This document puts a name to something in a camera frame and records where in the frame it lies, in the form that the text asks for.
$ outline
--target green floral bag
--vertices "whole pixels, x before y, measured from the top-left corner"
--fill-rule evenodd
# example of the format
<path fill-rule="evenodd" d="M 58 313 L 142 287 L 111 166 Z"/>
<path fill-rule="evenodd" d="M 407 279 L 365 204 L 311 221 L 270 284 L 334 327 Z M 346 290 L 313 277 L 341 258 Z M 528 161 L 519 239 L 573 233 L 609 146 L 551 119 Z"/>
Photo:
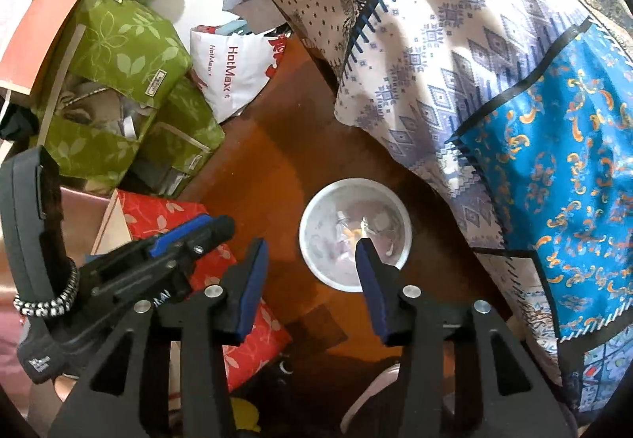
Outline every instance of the green floral bag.
<path fill-rule="evenodd" d="M 172 23 L 135 0 L 81 0 L 69 25 L 85 25 L 68 72 L 158 108 L 191 67 Z"/>
<path fill-rule="evenodd" d="M 40 134 L 33 145 L 44 145 L 66 184 L 110 193 L 132 164 L 158 108 L 190 66 L 172 24 L 152 10 L 134 0 L 81 0 L 45 75 L 36 110 Z M 132 124 L 132 137 L 62 116 L 60 104 L 72 77 L 107 87 L 110 101 L 118 92 L 113 96 L 121 107 L 139 108 L 142 118 Z"/>
<path fill-rule="evenodd" d="M 176 83 L 132 164 L 156 194 L 176 197 L 224 141 L 224 132 L 197 87 Z"/>

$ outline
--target brown table surface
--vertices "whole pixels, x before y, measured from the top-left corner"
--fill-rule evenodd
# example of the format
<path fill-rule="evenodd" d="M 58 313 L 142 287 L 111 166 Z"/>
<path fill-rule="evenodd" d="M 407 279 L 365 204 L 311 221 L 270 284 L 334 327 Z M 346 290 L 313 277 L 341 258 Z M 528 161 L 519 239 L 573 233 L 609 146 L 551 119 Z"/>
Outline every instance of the brown table surface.
<path fill-rule="evenodd" d="M 447 205 L 359 128 L 334 118 L 335 96 L 296 39 L 276 76 L 241 116 L 181 199 L 237 223 L 230 246 L 243 257 L 252 237 L 270 245 L 264 298 L 294 338 L 292 389 L 340 418 L 400 354 L 381 346 L 361 294 L 319 282 L 303 261 L 298 228 L 306 205 L 334 181 L 363 177 L 392 189 L 411 215 L 406 279 L 439 301 L 487 299 L 509 316 L 501 294 L 471 253 Z M 445 354 L 445 375 L 452 375 Z"/>

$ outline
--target white bowl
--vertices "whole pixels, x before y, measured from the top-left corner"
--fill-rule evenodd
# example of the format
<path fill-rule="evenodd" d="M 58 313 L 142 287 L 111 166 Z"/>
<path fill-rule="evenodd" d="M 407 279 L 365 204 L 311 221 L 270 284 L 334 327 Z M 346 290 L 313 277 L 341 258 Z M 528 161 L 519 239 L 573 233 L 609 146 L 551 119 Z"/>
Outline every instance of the white bowl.
<path fill-rule="evenodd" d="M 362 202 L 380 203 L 398 219 L 400 239 L 392 256 L 383 258 L 388 264 L 401 269 L 411 250 L 411 219 L 404 204 L 394 192 L 375 181 L 361 178 L 343 179 L 325 186 L 309 202 L 299 224 L 299 246 L 303 259 L 312 273 L 326 285 L 343 292 L 361 292 L 356 268 L 333 269 L 334 263 L 315 247 L 315 240 L 336 240 L 337 211 L 346 212 L 348 207 Z"/>

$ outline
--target blue patterned fabric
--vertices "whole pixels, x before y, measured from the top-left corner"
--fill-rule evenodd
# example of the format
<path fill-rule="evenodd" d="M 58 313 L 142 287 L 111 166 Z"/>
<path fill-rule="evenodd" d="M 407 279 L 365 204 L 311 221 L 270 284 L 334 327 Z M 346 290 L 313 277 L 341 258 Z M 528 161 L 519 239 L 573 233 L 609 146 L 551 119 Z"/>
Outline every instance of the blue patterned fabric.
<path fill-rule="evenodd" d="M 618 387 L 633 360 L 633 325 L 608 342 L 585 353 L 582 373 L 581 413 L 601 410 Z"/>
<path fill-rule="evenodd" d="M 591 26 L 526 91 L 460 142 L 485 176 L 510 249 L 535 248 L 561 337 L 633 301 L 633 74 Z"/>
<path fill-rule="evenodd" d="M 524 80 L 589 12 L 578 0 L 376 0 L 367 14 L 353 34 L 338 119 L 368 131 L 445 195 L 471 246 L 502 247 L 485 186 L 450 138 L 483 104 Z M 415 22 L 402 44 L 394 39 L 398 20 Z M 389 58 L 385 76 L 373 73 L 380 57 Z M 357 97 L 368 80 L 375 83 L 371 97 Z"/>

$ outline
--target red floral box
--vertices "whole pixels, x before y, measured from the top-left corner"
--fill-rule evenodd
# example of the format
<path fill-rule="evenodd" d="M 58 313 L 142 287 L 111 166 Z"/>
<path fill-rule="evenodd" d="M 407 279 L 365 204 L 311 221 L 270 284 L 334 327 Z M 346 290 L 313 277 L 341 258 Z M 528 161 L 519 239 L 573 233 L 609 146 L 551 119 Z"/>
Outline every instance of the red floral box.
<path fill-rule="evenodd" d="M 93 254 L 105 254 L 131 240 L 165 233 L 197 215 L 207 213 L 202 204 L 174 202 L 116 190 L 110 200 L 94 243 Z M 226 269 L 237 260 L 225 244 L 197 261 L 190 278 L 194 290 L 218 283 Z M 224 364 L 229 390 L 251 379 L 290 342 L 290 335 L 262 300 L 255 324 L 239 347 L 224 347 Z M 179 349 L 172 347 L 170 409 L 180 406 Z"/>

